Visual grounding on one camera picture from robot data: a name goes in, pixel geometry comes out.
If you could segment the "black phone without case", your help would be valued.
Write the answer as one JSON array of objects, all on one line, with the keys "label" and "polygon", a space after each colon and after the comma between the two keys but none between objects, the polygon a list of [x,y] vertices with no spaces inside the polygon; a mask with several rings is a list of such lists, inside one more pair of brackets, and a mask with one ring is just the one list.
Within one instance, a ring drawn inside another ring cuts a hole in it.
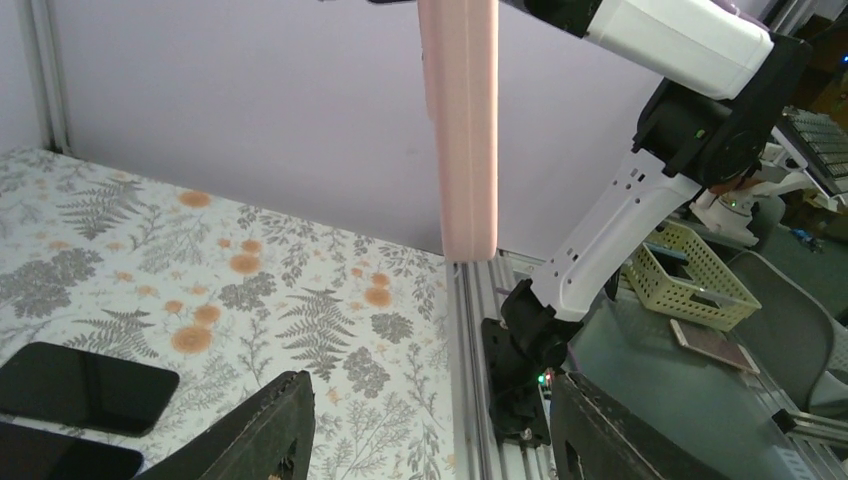
[{"label": "black phone without case", "polygon": [[171,370],[33,342],[1,366],[1,412],[141,437],[154,428],[179,383]]}]

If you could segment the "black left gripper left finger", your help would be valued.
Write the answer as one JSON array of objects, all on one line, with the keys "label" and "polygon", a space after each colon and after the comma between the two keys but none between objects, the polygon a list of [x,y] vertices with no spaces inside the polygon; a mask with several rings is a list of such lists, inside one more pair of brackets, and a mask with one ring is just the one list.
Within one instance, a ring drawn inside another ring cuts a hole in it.
[{"label": "black left gripper left finger", "polygon": [[286,371],[139,479],[305,479],[315,434],[310,374]]}]

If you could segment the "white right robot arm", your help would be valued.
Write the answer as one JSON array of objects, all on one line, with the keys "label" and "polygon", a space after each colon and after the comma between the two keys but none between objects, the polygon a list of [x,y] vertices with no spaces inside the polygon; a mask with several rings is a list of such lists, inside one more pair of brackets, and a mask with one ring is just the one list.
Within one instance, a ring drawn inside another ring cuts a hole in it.
[{"label": "white right robot arm", "polygon": [[812,53],[721,1],[520,1],[517,8],[660,75],[631,151],[556,254],[507,296],[509,353],[561,365],[604,284],[699,191],[758,164]]}]

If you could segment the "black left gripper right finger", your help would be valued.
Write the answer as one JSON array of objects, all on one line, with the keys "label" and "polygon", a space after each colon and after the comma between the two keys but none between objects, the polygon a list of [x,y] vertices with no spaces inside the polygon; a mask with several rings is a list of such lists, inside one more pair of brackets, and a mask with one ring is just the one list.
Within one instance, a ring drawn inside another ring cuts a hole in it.
[{"label": "black left gripper right finger", "polygon": [[549,430],[559,479],[724,479],[584,375],[552,384]]}]

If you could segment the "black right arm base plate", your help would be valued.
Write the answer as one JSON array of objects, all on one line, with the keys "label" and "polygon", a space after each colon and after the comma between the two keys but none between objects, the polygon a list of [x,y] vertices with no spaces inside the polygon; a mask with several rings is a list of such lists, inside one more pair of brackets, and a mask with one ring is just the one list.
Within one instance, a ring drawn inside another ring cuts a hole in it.
[{"label": "black right arm base plate", "polygon": [[499,321],[481,322],[481,339],[489,386],[487,413],[499,443],[536,448],[551,437],[536,367],[518,349]]}]

